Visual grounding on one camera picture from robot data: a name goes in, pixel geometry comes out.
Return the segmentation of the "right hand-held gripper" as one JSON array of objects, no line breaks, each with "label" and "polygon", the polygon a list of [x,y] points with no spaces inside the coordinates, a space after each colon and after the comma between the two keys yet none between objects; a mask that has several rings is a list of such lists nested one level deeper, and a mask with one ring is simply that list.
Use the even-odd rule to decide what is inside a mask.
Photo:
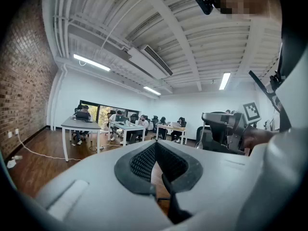
[{"label": "right hand-held gripper", "polygon": [[[206,113],[202,113],[202,120],[205,121]],[[225,124],[205,121],[205,126],[210,127],[213,137],[215,132],[224,132],[227,128],[232,135],[227,136],[227,147],[236,154],[243,154],[244,133],[261,120],[261,116],[255,102],[240,105],[239,110],[226,117]]]}]

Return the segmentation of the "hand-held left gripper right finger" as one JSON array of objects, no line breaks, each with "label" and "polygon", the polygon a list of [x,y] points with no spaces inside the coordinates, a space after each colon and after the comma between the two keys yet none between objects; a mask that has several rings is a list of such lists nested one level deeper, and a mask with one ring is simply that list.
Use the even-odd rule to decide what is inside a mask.
[{"label": "hand-held left gripper right finger", "polygon": [[237,223],[260,174],[265,145],[250,157],[156,142],[156,160],[170,187],[169,214],[157,223]]}]

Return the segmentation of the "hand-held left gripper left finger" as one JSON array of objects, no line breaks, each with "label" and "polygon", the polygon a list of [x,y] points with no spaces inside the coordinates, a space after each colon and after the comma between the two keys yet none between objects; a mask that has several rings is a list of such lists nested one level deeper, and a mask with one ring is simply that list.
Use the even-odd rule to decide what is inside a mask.
[{"label": "hand-held left gripper left finger", "polygon": [[39,205],[76,231],[161,231],[172,226],[151,183],[155,141],[89,156],[40,189]]}]

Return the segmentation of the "person's right forearm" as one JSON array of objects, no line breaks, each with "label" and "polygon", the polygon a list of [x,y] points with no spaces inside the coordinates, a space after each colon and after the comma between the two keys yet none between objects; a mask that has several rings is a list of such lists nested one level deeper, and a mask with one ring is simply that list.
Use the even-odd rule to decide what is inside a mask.
[{"label": "person's right forearm", "polygon": [[243,135],[243,148],[246,156],[256,145],[268,143],[270,139],[279,133],[279,130],[268,131],[251,127],[246,129]]}]

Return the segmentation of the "wooden top table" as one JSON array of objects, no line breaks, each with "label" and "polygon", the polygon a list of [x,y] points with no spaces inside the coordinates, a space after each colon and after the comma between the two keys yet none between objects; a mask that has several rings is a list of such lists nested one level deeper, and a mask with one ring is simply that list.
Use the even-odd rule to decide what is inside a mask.
[{"label": "wooden top table", "polygon": [[156,131],[156,138],[155,138],[156,140],[158,140],[159,128],[180,131],[181,132],[180,143],[185,144],[185,145],[187,144],[187,135],[186,135],[188,131],[187,128],[158,125],[157,131]]}]

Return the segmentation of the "white ceiling tube light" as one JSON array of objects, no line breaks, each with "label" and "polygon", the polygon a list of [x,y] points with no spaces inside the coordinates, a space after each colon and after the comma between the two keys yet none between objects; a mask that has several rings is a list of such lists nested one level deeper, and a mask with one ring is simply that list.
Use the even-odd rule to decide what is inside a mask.
[{"label": "white ceiling tube light", "polygon": [[73,54],[73,57],[74,57],[74,59],[79,60],[79,61],[81,61],[81,62],[84,62],[84,63],[86,63],[86,64],[90,64],[90,65],[92,65],[92,66],[95,66],[95,67],[97,67],[97,68],[103,69],[103,70],[108,71],[108,72],[110,71],[110,68],[109,68],[109,67],[107,67],[107,66],[105,66],[105,65],[102,65],[102,64],[100,64],[100,63],[97,63],[97,62],[95,62],[95,61],[93,61],[93,60],[90,60],[90,59],[88,59],[88,58],[85,58],[85,57],[83,57],[83,56],[80,56],[80,55],[77,55],[77,54]]},{"label": "white ceiling tube light", "polygon": [[145,90],[151,92],[151,93],[154,93],[155,95],[158,95],[158,96],[161,95],[161,93],[155,91],[154,89],[152,89],[152,88],[150,88],[150,87],[143,87],[143,88],[144,88]]},{"label": "white ceiling tube light", "polygon": [[231,73],[227,72],[223,74],[223,78],[219,87],[219,90],[224,90],[228,84],[228,81],[230,79]]}]

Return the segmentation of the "gray table with white legs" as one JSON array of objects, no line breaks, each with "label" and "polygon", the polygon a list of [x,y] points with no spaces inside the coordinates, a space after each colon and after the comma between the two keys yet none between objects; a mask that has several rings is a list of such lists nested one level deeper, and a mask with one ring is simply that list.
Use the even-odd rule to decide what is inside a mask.
[{"label": "gray table with white legs", "polygon": [[81,120],[74,120],[73,118],[69,117],[66,121],[64,121],[61,124],[61,128],[62,128],[62,142],[63,142],[63,151],[64,151],[64,160],[66,162],[68,162],[70,159],[68,158],[68,154],[67,154],[67,148],[66,148],[66,141],[65,141],[65,131],[69,130],[69,138],[70,141],[72,140],[71,138],[71,131],[72,130],[86,130],[86,131],[90,131],[91,135],[90,135],[90,139],[92,141],[92,136],[94,133],[97,134],[97,153],[100,152],[100,132],[101,132],[101,128],[100,126],[96,123],[96,122],[84,122]]}]

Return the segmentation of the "long white table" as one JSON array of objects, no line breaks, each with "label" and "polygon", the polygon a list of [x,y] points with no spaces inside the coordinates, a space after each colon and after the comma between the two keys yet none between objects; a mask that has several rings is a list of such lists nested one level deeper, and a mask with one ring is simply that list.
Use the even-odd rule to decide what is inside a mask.
[{"label": "long white table", "polygon": [[126,146],[128,143],[126,142],[126,137],[127,137],[127,132],[128,131],[142,131],[142,142],[145,141],[145,130],[146,128],[140,125],[136,125],[133,123],[127,123],[127,124],[123,124],[121,125],[120,122],[115,122],[115,121],[109,121],[109,126],[108,126],[108,139],[111,139],[111,125],[117,128],[120,128],[124,131],[124,135],[123,135],[123,144],[122,146]]}]

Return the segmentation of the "black laptop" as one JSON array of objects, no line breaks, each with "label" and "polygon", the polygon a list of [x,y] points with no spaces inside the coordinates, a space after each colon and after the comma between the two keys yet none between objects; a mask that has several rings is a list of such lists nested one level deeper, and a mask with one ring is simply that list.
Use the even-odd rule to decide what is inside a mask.
[{"label": "black laptop", "polygon": [[90,122],[91,121],[90,113],[77,111],[75,114],[75,119]]}]

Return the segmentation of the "dark framed window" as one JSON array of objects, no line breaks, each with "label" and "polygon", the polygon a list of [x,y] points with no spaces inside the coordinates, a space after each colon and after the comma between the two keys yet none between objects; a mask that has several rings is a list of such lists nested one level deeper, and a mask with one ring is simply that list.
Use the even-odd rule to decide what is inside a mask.
[{"label": "dark framed window", "polygon": [[108,130],[109,117],[112,114],[116,114],[118,110],[120,110],[122,115],[127,118],[130,118],[133,114],[140,116],[140,111],[137,110],[106,106],[84,100],[80,100],[79,104],[87,105],[89,107],[89,113],[91,114],[91,117],[98,123],[98,125],[101,127],[101,130]]}]

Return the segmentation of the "white ceiling air conditioner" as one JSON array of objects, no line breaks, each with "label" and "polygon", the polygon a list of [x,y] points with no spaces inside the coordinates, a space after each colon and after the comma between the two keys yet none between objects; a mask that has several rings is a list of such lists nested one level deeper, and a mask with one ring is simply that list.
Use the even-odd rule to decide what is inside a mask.
[{"label": "white ceiling air conditioner", "polygon": [[162,58],[149,46],[132,47],[128,50],[130,61],[156,79],[164,79],[173,75],[173,72]]}]

